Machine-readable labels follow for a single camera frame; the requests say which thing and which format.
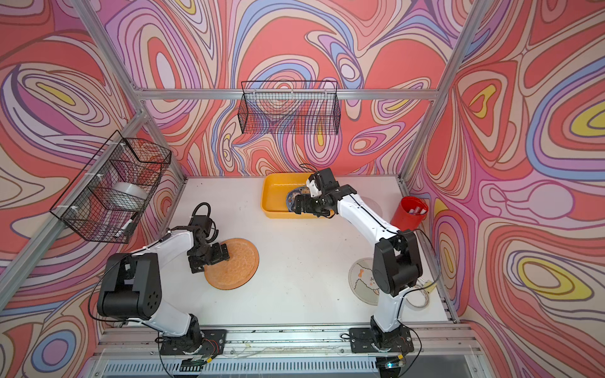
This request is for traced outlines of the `pink rainbow unicorn coaster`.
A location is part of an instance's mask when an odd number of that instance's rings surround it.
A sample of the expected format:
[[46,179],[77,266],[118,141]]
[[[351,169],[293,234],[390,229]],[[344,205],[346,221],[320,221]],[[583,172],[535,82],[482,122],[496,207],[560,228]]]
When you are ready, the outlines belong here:
[[381,206],[371,198],[362,196],[362,201],[365,203],[365,207],[371,209],[379,218],[383,217]]

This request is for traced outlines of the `beige white dog coaster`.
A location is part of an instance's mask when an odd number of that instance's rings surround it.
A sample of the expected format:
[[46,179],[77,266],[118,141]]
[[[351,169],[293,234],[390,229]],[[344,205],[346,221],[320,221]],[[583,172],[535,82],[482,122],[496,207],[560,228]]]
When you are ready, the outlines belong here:
[[373,277],[373,259],[362,258],[348,272],[349,287],[357,299],[370,306],[379,301],[380,288]]

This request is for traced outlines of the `blue toast cartoon coaster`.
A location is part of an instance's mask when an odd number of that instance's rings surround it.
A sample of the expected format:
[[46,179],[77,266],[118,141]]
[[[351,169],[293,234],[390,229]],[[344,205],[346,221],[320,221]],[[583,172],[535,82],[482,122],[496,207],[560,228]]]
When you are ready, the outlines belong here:
[[299,195],[309,195],[310,189],[307,186],[297,187],[291,190],[286,196],[286,206],[289,212],[294,212],[295,198]]

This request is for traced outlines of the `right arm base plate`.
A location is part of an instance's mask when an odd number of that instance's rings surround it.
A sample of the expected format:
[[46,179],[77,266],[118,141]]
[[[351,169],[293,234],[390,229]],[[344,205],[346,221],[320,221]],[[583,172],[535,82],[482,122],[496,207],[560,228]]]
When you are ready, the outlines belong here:
[[399,353],[409,354],[415,350],[410,329],[402,325],[391,332],[379,328],[351,328],[348,330],[351,351],[355,354]]

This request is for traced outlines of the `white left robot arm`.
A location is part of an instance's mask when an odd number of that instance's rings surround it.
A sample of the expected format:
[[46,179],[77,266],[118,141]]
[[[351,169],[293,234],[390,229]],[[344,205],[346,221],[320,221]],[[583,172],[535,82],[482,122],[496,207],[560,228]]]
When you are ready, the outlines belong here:
[[229,260],[228,247],[216,241],[218,235],[210,216],[193,215],[188,225],[170,229],[146,247],[109,258],[100,283],[98,314],[154,329],[161,350],[169,355],[200,354],[205,337],[199,320],[163,299],[161,268],[179,258],[197,274]]

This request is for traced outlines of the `orange round coaster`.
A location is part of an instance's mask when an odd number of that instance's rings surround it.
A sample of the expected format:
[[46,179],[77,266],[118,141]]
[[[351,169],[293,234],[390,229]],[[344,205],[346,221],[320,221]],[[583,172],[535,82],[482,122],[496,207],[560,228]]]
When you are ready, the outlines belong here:
[[229,260],[206,266],[204,276],[208,284],[222,291],[244,286],[257,272],[260,263],[258,249],[246,239],[227,239]]

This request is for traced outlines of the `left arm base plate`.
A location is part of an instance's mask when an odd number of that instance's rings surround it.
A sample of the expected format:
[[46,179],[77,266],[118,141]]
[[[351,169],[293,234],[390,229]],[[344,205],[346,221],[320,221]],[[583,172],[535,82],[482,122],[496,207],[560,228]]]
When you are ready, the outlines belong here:
[[162,356],[201,356],[215,358],[223,354],[226,329],[203,329],[197,335],[159,336],[156,341]]

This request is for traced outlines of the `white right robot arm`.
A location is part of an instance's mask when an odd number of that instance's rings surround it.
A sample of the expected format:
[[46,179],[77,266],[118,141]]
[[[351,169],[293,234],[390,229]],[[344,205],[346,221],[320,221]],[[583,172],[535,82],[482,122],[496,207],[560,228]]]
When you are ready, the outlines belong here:
[[311,173],[305,185],[292,190],[286,199],[294,214],[343,217],[372,247],[374,281],[379,289],[376,311],[370,318],[370,345],[379,351],[404,335],[400,315],[407,293],[423,275],[418,238],[402,231],[370,209],[349,184],[341,185],[330,169]]

